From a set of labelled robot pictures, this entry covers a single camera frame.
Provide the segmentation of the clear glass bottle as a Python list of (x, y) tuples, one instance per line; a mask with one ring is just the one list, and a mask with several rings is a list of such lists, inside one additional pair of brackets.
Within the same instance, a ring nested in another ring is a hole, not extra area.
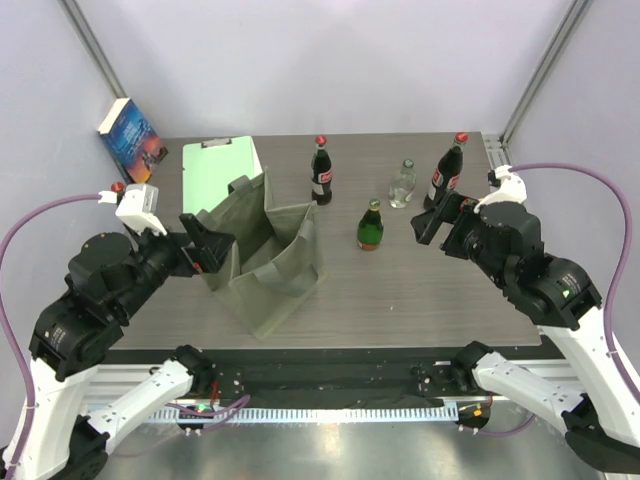
[(405, 159), (401, 169), (390, 184), (389, 204), (392, 208), (405, 208), (411, 201), (415, 189), (417, 175), (414, 161)]

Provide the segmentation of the tall cola bottle red cap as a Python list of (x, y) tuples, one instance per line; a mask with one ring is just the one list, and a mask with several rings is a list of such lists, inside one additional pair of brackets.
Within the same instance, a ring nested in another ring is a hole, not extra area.
[(447, 191), (457, 185), (463, 169), (463, 151), (468, 137), (466, 132), (458, 132), (450, 148), (439, 160), (423, 200), (426, 211), (433, 208)]

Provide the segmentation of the green glass bottle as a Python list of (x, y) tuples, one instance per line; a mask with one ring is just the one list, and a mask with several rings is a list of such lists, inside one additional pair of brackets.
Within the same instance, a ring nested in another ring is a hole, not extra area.
[(384, 226), (380, 206), (379, 199), (371, 199), (367, 211), (358, 223), (357, 243), (364, 251), (377, 249), (382, 241)]

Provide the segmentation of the olive green canvas bag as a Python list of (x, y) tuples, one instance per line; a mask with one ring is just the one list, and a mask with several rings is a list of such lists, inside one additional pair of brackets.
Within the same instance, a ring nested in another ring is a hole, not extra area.
[(224, 200), (196, 214), (205, 227), (235, 237), (221, 270), (203, 280), (259, 340), (326, 278), (316, 213), (314, 201), (276, 207), (269, 172), (263, 171), (234, 180)]

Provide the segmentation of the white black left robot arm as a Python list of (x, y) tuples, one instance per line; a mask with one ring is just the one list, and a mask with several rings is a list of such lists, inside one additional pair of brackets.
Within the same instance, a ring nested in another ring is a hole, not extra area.
[(83, 415), (87, 387), (133, 315), (170, 277), (214, 274), (233, 235), (183, 214), (184, 232), (103, 233), (69, 262), (66, 292), (43, 310), (29, 345), (30, 393), (10, 444), (5, 479), (93, 479), (116, 447), (154, 411), (184, 394), (200, 399), (211, 361), (177, 347), (159, 370), (104, 410)]

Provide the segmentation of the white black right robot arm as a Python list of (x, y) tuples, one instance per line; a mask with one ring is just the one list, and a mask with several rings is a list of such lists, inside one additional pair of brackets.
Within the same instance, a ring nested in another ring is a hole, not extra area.
[(517, 202), (483, 205), (451, 191), (410, 224), (422, 245), (450, 225), (441, 250), (473, 262), (558, 348), (581, 384), (555, 384), (474, 341), (455, 357), (455, 389), (509, 398), (558, 430), (596, 470), (638, 473), (639, 407), (607, 346), (602, 297), (580, 265), (545, 252), (540, 220)]

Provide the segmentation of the green clipboard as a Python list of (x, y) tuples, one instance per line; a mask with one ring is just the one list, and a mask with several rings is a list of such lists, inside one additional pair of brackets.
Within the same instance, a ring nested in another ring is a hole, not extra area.
[(228, 185), (253, 179), (262, 166), (251, 136), (225, 137), (187, 144), (182, 149), (183, 212), (210, 211), (228, 195)]

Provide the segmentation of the small cola bottle red cap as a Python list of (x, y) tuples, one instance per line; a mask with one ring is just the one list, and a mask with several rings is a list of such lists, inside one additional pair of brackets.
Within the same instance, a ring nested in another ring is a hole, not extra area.
[(319, 205), (327, 205), (332, 200), (332, 162), (327, 147), (327, 137), (315, 137), (316, 152), (311, 162), (312, 199)]

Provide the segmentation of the blue paperback book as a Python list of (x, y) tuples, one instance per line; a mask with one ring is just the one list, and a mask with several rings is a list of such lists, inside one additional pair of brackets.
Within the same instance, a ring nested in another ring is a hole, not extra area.
[(168, 150), (131, 98), (118, 98), (97, 130), (127, 183), (146, 183)]

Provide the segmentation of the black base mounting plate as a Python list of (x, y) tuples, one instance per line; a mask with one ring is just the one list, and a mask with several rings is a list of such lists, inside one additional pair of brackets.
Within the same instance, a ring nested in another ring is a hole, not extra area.
[(227, 364), (216, 374), (218, 400), (227, 405), (248, 394), (255, 408), (431, 407), (482, 392), (454, 367), (428, 362)]

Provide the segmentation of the cola bottle near left wall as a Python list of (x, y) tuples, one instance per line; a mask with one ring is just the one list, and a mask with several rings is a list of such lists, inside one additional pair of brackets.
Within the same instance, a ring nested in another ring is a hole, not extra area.
[(125, 191), (125, 185), (122, 182), (115, 182), (111, 185), (110, 189), (116, 194), (121, 194)]

